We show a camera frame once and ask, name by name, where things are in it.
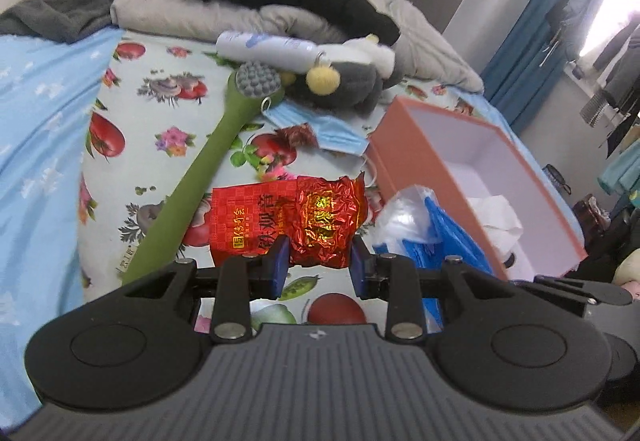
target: white bottle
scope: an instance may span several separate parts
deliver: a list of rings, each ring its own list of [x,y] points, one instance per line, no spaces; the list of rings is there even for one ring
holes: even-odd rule
[[[224,31],[216,41],[216,51],[229,60],[262,62],[296,74],[330,65],[326,53],[313,42],[267,34]]]

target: massage brush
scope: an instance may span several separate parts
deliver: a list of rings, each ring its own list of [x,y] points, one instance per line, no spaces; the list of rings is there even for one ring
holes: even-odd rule
[[[220,163],[242,126],[260,114],[263,103],[280,103],[284,89],[280,75],[260,62],[243,64],[226,84],[225,113],[162,211],[140,242],[122,277],[129,283],[175,260],[182,238],[207,192]]]

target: yellow pom-pom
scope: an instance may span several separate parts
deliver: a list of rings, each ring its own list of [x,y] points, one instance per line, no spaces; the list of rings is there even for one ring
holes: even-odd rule
[[[314,67],[306,74],[306,85],[312,93],[327,96],[340,85],[340,72],[328,66]]]
[[[280,74],[280,82],[283,87],[289,87],[289,85],[293,85],[296,81],[296,75],[290,71],[279,71]]]

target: pink box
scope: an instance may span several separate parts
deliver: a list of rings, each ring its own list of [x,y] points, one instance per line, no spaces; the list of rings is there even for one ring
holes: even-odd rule
[[[369,141],[367,156],[377,167],[383,198],[411,185],[432,188],[442,208],[482,248],[496,277],[561,277],[585,258],[543,183],[496,126],[398,96]],[[524,228],[508,269],[466,202],[495,195],[509,201]]]

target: surgical mask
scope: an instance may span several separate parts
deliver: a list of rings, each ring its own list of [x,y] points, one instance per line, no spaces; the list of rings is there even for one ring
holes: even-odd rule
[[[262,114],[277,128],[307,123],[316,135],[318,147],[324,150],[364,156],[369,146],[365,137],[341,119],[330,114],[317,114],[289,100],[263,110]]]

